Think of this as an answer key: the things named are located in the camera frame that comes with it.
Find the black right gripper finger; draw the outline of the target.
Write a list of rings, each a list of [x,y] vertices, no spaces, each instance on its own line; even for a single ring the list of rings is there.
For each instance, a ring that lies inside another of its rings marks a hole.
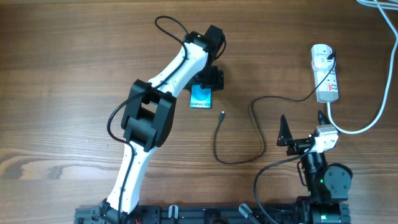
[[[322,110],[318,111],[318,123],[319,125],[331,124],[330,120],[325,116]]]
[[[293,137],[289,129],[288,122],[286,120],[285,115],[283,114],[280,117],[280,129],[279,135],[277,139],[277,146],[289,146],[293,144]]]

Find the blue screen Galaxy smartphone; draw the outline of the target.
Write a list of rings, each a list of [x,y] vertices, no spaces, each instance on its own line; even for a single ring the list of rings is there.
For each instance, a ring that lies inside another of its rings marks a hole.
[[[190,107],[198,109],[210,109],[211,88],[201,88],[200,85],[193,85],[190,95]]]

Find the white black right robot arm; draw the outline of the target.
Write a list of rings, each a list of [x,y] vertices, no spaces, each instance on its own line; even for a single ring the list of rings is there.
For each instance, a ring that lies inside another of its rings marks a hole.
[[[288,156],[299,156],[297,169],[307,196],[297,197],[291,215],[281,215],[284,223],[351,223],[348,191],[352,170],[340,163],[329,164],[325,153],[335,148],[339,132],[318,112],[319,125],[307,138],[294,139],[284,115],[280,117],[277,145],[287,147]]]

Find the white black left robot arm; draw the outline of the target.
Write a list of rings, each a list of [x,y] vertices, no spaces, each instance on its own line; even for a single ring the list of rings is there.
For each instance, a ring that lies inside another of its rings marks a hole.
[[[226,37],[222,29],[209,26],[205,34],[187,34],[178,55],[148,82],[136,80],[124,110],[124,157],[113,191],[99,206],[106,223],[126,223],[139,203],[139,192],[153,153],[163,145],[172,129],[177,97],[182,90],[199,86],[210,91],[224,87],[224,75],[215,60],[223,53]]]

